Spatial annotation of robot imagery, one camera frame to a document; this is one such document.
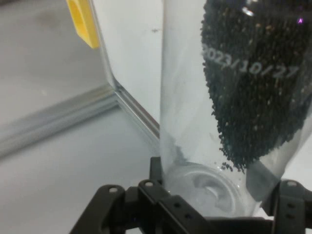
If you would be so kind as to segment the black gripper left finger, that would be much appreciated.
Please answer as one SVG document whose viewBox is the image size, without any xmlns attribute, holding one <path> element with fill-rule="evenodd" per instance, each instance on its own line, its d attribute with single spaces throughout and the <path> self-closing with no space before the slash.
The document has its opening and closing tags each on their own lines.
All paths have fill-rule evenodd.
<svg viewBox="0 0 312 234">
<path fill-rule="evenodd" d="M 100 187 L 70 231 L 72 234 L 124 234 L 139 228 L 144 234 L 206 234 L 208 226 L 182 197 L 162 186 L 159 157 L 150 159 L 149 179 L 124 189 Z"/>
</svg>

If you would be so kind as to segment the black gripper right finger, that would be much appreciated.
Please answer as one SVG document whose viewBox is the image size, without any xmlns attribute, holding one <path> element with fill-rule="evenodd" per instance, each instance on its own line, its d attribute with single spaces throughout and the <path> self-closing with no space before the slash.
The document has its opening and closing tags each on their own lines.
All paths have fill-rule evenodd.
<svg viewBox="0 0 312 234">
<path fill-rule="evenodd" d="M 312 192 L 295 180 L 277 177 L 261 162 L 246 172 L 246 188 L 268 216 L 271 234 L 304 234 L 312 227 Z"/>
</svg>

